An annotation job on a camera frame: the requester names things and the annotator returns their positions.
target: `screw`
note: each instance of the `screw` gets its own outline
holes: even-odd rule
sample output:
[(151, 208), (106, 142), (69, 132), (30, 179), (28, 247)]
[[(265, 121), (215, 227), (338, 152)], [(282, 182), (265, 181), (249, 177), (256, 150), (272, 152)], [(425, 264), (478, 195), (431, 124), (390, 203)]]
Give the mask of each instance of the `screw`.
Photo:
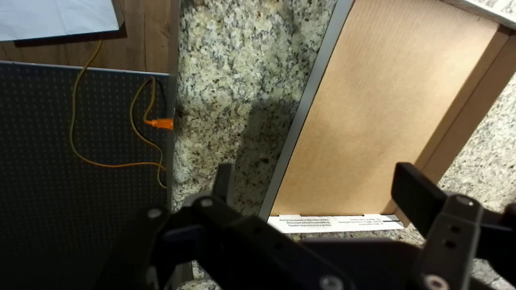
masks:
[(146, 211), (146, 218), (148, 218), (148, 219), (157, 219), (161, 214), (162, 214), (162, 213), (161, 213), (159, 208), (151, 208), (151, 210)]
[(469, 197), (456, 195), (454, 198), (456, 198), (456, 202), (459, 202), (461, 205), (473, 206), (473, 202), (472, 202)]
[(209, 208), (209, 206), (212, 206), (212, 200), (211, 200), (211, 198), (203, 198), (203, 200), (199, 202), (199, 206)]
[(448, 282), (440, 276), (425, 276), (423, 284), (428, 290), (449, 290)]
[(322, 290), (343, 290), (341, 281), (335, 276), (323, 276), (319, 284)]

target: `metal frame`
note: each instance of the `metal frame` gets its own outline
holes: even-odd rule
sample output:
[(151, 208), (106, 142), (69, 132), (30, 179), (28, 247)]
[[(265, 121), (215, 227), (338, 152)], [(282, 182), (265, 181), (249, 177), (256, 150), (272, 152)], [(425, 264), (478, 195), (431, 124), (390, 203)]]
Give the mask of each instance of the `metal frame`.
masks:
[(259, 218), (262, 218), (262, 219), (267, 219), (272, 211), (272, 205), (275, 202), (278, 187), (280, 187), (283, 176), (286, 173), (286, 168), (288, 168), (290, 158), (293, 155), (296, 140), (302, 131), (311, 103), (315, 97), (315, 92), (317, 92), (319, 84), (322, 81), (323, 71), (328, 65), (328, 60), (333, 53), (335, 44), (340, 36), (340, 31), (341, 31), (343, 24), (351, 11), (352, 3), (354, 3), (354, 0), (338, 0), (335, 5), (333, 15), (327, 24), (327, 31), (325, 31), (320, 50), (317, 53), (314, 65), (312, 65), (311, 74), (307, 78), (307, 84), (304, 87), (298, 110), (296, 110), (294, 118), (291, 121), (285, 145), (283, 145), (280, 156), (277, 160), (273, 176), (270, 179), (270, 185), (269, 185), (267, 194), (262, 200), (261, 210), (259, 210)]

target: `wooden panel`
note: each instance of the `wooden panel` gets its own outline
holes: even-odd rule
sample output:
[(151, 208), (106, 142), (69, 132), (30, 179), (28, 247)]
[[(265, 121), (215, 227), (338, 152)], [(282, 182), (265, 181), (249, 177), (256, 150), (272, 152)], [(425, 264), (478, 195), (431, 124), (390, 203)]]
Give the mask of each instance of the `wooden panel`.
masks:
[[(172, 29), (170, 23), (177, 18), (178, 5), (169, 0), (119, 2), (117, 10), (127, 36), (104, 39), (93, 66), (169, 73), (170, 47), (177, 47), (175, 28)], [(96, 40), (77, 42), (77, 37), (20, 47), (0, 44), (0, 60), (80, 66), (94, 44)]]
[(435, 150), (504, 40), (436, 0), (356, 0), (272, 214), (393, 213), (394, 163)]

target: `granite countertop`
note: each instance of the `granite countertop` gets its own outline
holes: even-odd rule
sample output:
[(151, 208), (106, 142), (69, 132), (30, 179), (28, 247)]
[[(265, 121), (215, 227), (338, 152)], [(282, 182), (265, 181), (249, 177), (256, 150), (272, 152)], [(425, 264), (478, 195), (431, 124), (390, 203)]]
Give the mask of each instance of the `granite countertop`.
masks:
[[(228, 161), (235, 165), (230, 205), (243, 214), (259, 210), (335, 2), (183, 2), (173, 206), (191, 194), (207, 192), (215, 166)], [(496, 211), (514, 202), (514, 124), (516, 79), (438, 185)], [(293, 239), (320, 237), (422, 243), (412, 227)], [(483, 263), (475, 263), (473, 276), (494, 289), (511, 289)], [(183, 289), (215, 285), (201, 279)]]

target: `black fabric panel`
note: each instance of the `black fabric panel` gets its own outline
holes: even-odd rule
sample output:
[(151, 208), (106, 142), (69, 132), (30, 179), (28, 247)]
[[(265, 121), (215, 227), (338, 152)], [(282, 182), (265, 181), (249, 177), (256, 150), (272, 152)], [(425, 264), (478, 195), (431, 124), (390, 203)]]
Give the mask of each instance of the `black fabric panel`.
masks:
[[(154, 168), (101, 169), (67, 145), (72, 68), (0, 65), (0, 289), (88, 290), (117, 234), (141, 210), (165, 206)], [(88, 71), (77, 98), (75, 147), (103, 163), (157, 161), (128, 126), (128, 103), (146, 74)], [(153, 118), (164, 115), (169, 78), (156, 76)], [(164, 147), (164, 132), (141, 126)]]

